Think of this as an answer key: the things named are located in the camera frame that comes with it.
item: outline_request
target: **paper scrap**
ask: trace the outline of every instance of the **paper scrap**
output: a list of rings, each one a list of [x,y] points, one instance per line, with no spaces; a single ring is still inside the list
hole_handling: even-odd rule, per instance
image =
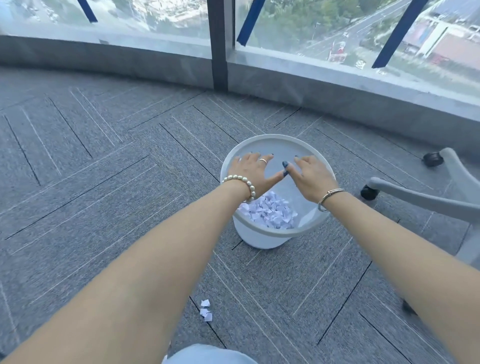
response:
[[[205,316],[205,322],[212,322],[213,320],[213,314],[208,311],[207,315]]]
[[[239,212],[251,221],[273,229],[293,229],[298,214],[290,208],[288,201],[269,191],[251,203],[243,203]]]
[[[201,308],[200,309],[200,315],[203,316],[203,317],[206,317],[209,312],[210,311],[208,311],[206,308]]]

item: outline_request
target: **street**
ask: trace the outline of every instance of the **street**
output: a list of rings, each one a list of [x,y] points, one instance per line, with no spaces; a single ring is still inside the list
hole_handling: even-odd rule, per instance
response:
[[[368,34],[370,27],[381,21],[385,17],[394,17],[402,14],[411,0],[398,0],[377,12],[361,19],[354,25],[340,30],[338,33],[323,39],[319,42],[310,44],[299,50],[299,53],[306,57],[312,57],[320,60],[326,60],[333,42],[345,42],[345,52],[355,49],[360,41]]]

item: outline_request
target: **forearm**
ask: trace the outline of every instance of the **forearm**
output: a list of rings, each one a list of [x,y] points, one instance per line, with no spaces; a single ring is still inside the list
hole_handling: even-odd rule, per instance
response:
[[[160,363],[218,237],[248,194],[231,181],[160,223],[5,363]]]
[[[324,205],[457,359],[478,350],[471,345],[480,333],[480,272],[348,193]]]

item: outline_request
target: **wheel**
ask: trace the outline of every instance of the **wheel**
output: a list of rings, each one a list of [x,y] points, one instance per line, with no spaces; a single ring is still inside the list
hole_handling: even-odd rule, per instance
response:
[[[360,195],[367,201],[372,201],[376,199],[378,196],[379,190],[374,190],[373,188],[370,188],[369,186],[365,185],[361,191]]]
[[[444,159],[440,153],[427,153],[423,156],[423,164],[427,167],[440,166],[444,162]]]
[[[406,313],[410,314],[410,315],[416,315],[417,313],[415,312],[415,310],[412,308],[412,306],[410,306],[408,304],[407,301],[403,300],[402,302],[402,310],[404,310]]]

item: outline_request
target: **bracelet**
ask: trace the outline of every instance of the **bracelet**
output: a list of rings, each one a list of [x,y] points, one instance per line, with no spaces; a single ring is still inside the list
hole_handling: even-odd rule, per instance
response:
[[[334,190],[327,191],[327,194],[318,203],[318,210],[321,212],[327,212],[328,210],[322,206],[325,200],[328,199],[331,195],[336,194],[337,192],[344,192],[344,191],[346,192],[346,189],[344,188],[336,188]]]
[[[245,182],[248,188],[250,188],[250,197],[247,199],[247,203],[250,203],[255,199],[255,186],[252,185],[252,182],[250,182],[247,177],[237,176],[236,174],[234,174],[233,176],[229,175],[228,177],[225,177],[223,179],[222,183],[230,180],[239,180]]]

